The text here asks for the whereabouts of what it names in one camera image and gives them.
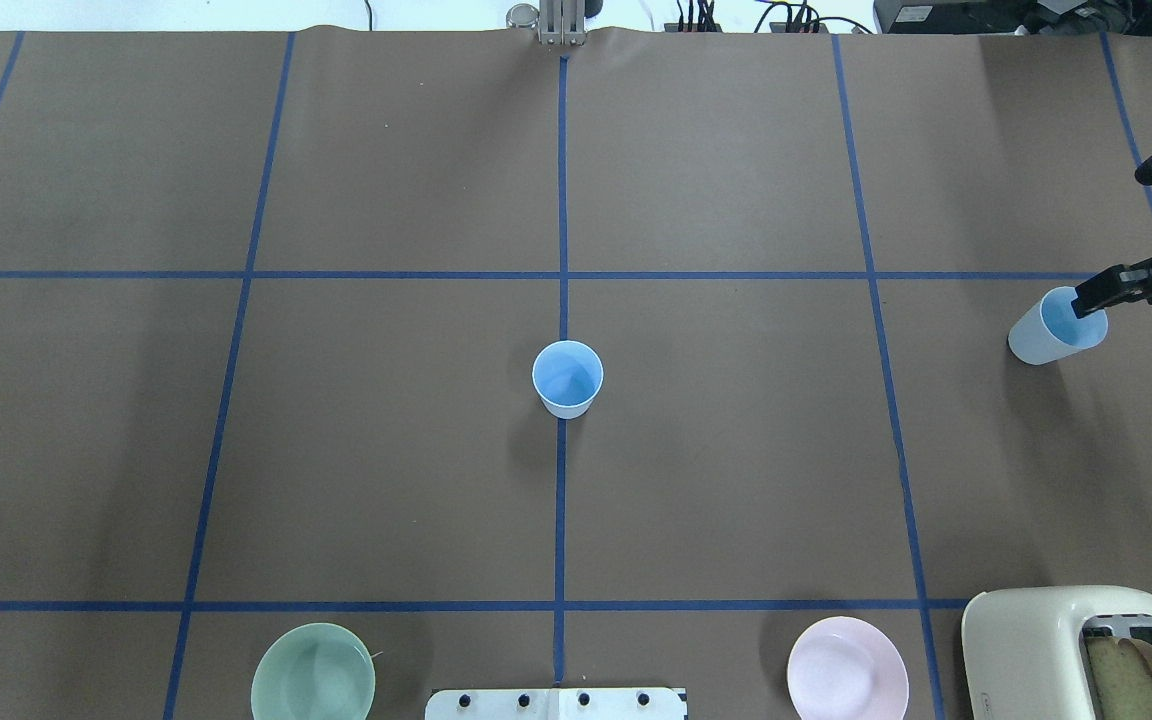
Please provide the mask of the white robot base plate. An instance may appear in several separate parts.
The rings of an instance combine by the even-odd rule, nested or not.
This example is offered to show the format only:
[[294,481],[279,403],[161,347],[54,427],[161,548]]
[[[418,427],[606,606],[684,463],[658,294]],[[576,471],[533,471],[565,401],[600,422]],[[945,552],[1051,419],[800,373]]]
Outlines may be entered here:
[[687,719],[685,691],[668,687],[444,689],[425,719]]

